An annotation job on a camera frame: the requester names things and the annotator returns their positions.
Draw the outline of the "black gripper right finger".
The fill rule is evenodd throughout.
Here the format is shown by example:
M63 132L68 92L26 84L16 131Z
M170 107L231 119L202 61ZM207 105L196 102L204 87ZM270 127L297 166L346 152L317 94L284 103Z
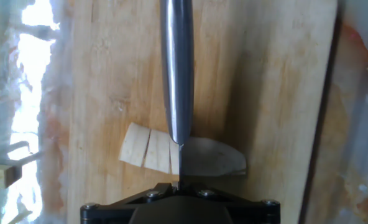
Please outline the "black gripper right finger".
M253 202L199 182L183 184L183 194L222 205L234 223L280 224L280 203L276 200Z

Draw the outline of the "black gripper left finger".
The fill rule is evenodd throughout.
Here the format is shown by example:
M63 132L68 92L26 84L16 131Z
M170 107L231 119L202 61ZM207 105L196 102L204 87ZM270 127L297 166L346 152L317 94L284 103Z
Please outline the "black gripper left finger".
M129 223L135 210L141 205L152 203L166 197L174 196L178 187L171 183L159 183L154 188L145 190L110 205L86 203L80 208L80 223L109 223L117 220L119 223Z

